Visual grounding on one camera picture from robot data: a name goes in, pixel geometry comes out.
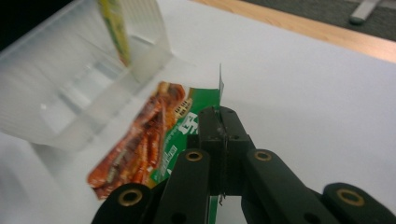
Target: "white tabletop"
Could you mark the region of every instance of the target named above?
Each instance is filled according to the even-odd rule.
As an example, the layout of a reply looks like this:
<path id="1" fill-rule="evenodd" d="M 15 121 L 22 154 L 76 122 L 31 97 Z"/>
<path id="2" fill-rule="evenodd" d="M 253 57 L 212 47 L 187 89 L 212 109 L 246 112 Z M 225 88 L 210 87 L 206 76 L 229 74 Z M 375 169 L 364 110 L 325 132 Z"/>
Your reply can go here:
<path id="1" fill-rule="evenodd" d="M 185 0 L 159 1 L 176 58 L 79 152 L 0 133 L 0 223 L 89 223 L 85 178 L 160 80 L 216 88 L 256 147 L 311 189 L 346 182 L 396 213 L 396 64 Z M 238 198 L 218 223 L 244 223 Z"/>

